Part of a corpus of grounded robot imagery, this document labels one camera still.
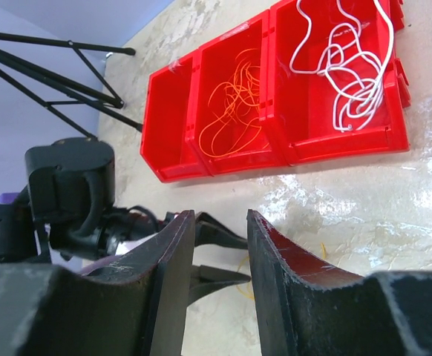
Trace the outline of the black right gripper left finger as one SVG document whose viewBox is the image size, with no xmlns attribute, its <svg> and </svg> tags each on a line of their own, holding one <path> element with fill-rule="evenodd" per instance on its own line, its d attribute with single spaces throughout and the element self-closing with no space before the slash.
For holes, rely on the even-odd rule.
<svg viewBox="0 0 432 356">
<path fill-rule="evenodd" d="M 0 264 L 0 355 L 179 355 L 194 236 L 183 211 L 91 276 Z"/>
</svg>

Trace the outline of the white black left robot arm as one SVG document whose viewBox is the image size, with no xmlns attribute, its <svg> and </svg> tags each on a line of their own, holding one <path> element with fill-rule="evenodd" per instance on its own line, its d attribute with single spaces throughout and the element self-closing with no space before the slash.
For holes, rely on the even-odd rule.
<svg viewBox="0 0 432 356">
<path fill-rule="evenodd" d="M 25 162 L 27 185 L 0 201 L 0 263 L 49 263 L 50 250 L 114 263 L 175 218 L 115 206 L 114 151 L 105 142 L 63 139 L 29 149 Z"/>
</svg>

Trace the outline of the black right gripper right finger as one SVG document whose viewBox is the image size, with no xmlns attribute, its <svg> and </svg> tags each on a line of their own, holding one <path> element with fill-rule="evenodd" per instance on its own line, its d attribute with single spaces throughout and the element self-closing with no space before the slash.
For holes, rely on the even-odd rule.
<svg viewBox="0 0 432 356">
<path fill-rule="evenodd" d="M 254 210 L 247 234 L 263 355 L 432 355 L 432 271 L 345 271 Z"/>
</svg>

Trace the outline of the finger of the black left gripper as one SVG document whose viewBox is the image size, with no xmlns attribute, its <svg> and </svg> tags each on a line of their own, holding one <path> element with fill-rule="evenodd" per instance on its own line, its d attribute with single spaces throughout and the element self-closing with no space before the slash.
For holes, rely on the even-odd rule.
<svg viewBox="0 0 432 356">
<path fill-rule="evenodd" d="M 240 272 L 211 266 L 192 266 L 188 305 L 226 287 L 238 286 L 250 281 L 249 275 Z"/>
<path fill-rule="evenodd" d="M 224 248 L 248 249 L 248 242 L 206 212 L 195 216 L 194 246 L 218 245 Z"/>
</svg>

